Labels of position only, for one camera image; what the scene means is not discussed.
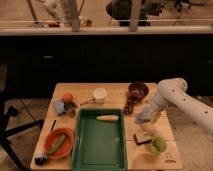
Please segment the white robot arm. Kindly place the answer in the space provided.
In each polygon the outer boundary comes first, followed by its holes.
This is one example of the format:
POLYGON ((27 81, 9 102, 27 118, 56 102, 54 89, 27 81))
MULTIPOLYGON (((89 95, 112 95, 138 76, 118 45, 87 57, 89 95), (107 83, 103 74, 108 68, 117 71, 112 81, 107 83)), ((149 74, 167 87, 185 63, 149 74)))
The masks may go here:
POLYGON ((164 79, 157 84, 155 94, 150 98, 151 122, 155 123, 169 103, 173 103, 195 122, 213 134, 213 108, 192 98, 183 78, 164 79))

